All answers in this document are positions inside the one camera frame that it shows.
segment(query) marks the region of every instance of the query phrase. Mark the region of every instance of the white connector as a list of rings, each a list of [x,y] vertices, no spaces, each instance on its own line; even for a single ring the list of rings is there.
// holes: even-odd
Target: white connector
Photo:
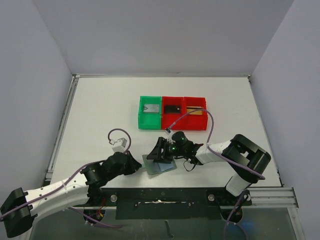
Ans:
[[[196,152],[195,157],[200,161],[202,164],[207,164],[211,162],[224,162],[221,157],[214,155],[209,149],[208,146],[215,151],[216,153],[222,154],[224,149],[226,149],[230,145],[231,141],[225,141],[221,143],[207,143],[199,148]]]
[[[175,132],[172,130],[170,130],[170,132],[166,130],[165,132],[168,134],[168,137],[166,138],[166,140],[169,143],[173,144],[175,141],[172,140],[172,135],[175,134]]]
[[[117,141],[114,141],[113,139],[111,139],[110,144],[112,144],[113,152],[124,153],[126,150],[127,139],[125,139],[124,137],[119,138]]]
[[[225,189],[233,196],[239,196],[251,183],[235,173],[226,184]]]

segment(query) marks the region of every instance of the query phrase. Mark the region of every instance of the bolt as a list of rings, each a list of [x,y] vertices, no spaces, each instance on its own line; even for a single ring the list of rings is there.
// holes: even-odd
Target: bolt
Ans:
[[[208,195],[208,199],[209,199],[210,202],[213,202],[215,200],[215,195],[209,194]]]
[[[243,198],[244,198],[244,199],[246,199],[247,197],[248,197],[247,201],[250,201],[250,200],[251,200],[250,194],[245,194],[245,195],[243,195]]]
[[[111,202],[115,203],[117,200],[118,200],[117,195],[111,195],[111,197],[110,197]]]

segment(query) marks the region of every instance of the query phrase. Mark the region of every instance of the green container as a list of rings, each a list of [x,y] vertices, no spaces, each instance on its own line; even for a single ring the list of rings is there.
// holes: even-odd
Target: green container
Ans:
[[[144,112],[145,104],[159,104],[159,112]],[[161,129],[161,96],[140,96],[138,127],[139,129]]]

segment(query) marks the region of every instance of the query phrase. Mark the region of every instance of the red container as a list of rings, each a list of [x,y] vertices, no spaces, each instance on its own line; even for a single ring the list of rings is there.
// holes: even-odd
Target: red container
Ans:
[[[201,107],[202,109],[207,109],[206,99],[204,97],[185,96],[183,98],[183,101],[185,106],[185,112],[187,112],[187,107]],[[183,130],[206,130],[208,124],[208,114],[204,111],[201,111],[200,113],[201,115],[186,115],[182,120]]]
[[[180,113],[165,113],[166,106],[179,106]],[[182,96],[163,96],[161,110],[161,128],[168,128],[174,121],[186,113],[184,98]],[[173,126],[173,130],[184,130],[184,121],[181,119]]]
[[[180,106],[180,113],[168,113],[166,106]],[[187,113],[187,107],[194,109],[207,109],[206,99],[204,97],[179,97],[179,96],[163,96],[161,109],[161,129],[168,128],[179,117]],[[208,115],[204,111],[199,111],[198,114],[188,114],[179,120],[173,130],[194,130],[203,131],[207,129]]]

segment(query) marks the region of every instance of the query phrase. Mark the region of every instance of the white wall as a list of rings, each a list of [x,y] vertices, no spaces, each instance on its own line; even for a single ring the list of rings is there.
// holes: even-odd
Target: white wall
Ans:
[[[319,239],[320,1],[295,0],[252,75],[253,92],[305,236]]]
[[[16,188],[41,185],[70,82],[34,3],[0,1],[0,205]]]
[[[74,74],[251,74],[293,0],[33,0]]]

